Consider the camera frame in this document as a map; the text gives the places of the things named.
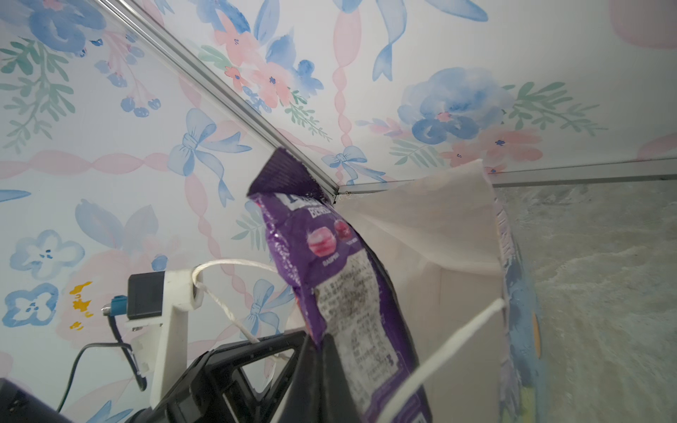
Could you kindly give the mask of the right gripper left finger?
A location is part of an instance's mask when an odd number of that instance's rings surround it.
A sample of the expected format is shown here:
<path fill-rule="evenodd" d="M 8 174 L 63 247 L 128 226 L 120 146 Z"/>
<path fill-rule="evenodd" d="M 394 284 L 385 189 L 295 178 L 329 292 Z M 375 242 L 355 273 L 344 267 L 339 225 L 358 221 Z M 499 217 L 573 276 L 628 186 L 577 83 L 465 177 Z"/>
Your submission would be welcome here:
<path fill-rule="evenodd" d="M 319 355 L 314 345 L 305 345 L 298 357 L 278 422 L 319 422 Z"/>

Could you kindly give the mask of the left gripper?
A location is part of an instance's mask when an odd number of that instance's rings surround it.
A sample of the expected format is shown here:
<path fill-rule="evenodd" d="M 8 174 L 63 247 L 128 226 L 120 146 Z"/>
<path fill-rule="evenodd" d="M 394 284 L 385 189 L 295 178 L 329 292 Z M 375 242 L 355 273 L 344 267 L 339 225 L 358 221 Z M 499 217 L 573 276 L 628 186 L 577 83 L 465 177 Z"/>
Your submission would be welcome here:
<path fill-rule="evenodd" d="M 238 342 L 205 352 L 190 364 L 160 403 L 136 412 L 130 422 L 270 422 L 287 390 L 304 345 L 303 330 L 263 338 L 256 344 Z M 276 354 L 290 353 L 281 373 L 257 392 L 244 368 Z"/>

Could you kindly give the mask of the purple Fox's berries bag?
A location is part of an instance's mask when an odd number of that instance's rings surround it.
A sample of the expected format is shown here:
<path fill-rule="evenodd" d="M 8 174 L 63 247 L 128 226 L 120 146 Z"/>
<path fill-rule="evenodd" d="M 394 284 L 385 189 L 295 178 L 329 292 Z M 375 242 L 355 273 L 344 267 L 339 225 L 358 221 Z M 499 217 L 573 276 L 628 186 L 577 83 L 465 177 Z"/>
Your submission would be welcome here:
<path fill-rule="evenodd" d="M 248 197 L 311 338 L 317 345 L 333 339 L 360 420 L 376 421 L 419 366 L 388 272 L 286 149 L 264 164 Z"/>

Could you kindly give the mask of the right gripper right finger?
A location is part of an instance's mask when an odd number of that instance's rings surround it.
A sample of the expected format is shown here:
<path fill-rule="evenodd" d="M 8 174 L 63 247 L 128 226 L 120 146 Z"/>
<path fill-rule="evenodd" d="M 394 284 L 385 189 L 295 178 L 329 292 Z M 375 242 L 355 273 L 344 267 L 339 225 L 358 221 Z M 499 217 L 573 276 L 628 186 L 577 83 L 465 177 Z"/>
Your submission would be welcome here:
<path fill-rule="evenodd" d="M 361 415 L 352 399 L 333 336 L 327 334 L 321 346 L 319 421 L 360 423 Z"/>

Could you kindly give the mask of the floral paper gift bag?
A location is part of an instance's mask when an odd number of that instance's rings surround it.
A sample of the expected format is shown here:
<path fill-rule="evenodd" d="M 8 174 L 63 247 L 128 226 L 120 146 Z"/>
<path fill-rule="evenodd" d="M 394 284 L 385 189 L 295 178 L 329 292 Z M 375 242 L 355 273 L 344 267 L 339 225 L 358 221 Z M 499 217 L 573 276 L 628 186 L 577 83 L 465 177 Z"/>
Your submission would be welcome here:
<path fill-rule="evenodd" d="M 374 422 L 541 422 L 535 294 L 472 160 L 333 207 L 390 276 L 419 366 Z"/>

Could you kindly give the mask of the left corner aluminium post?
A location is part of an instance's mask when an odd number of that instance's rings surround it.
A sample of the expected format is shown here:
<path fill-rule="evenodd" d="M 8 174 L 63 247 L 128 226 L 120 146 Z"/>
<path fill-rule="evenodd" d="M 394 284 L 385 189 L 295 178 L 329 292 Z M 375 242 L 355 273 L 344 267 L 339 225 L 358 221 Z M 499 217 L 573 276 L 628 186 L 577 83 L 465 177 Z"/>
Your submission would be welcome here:
<path fill-rule="evenodd" d="M 291 138 L 283 135 L 250 107 L 236 91 L 212 72 L 197 55 L 186 48 L 172 33 L 161 26 L 148 12 L 133 1 L 97 0 L 97 5 L 150 44 L 172 63 L 188 81 L 204 89 L 218 104 L 237 116 L 272 148 L 284 147 L 310 171 L 326 197 L 334 202 L 340 187 L 308 158 Z"/>

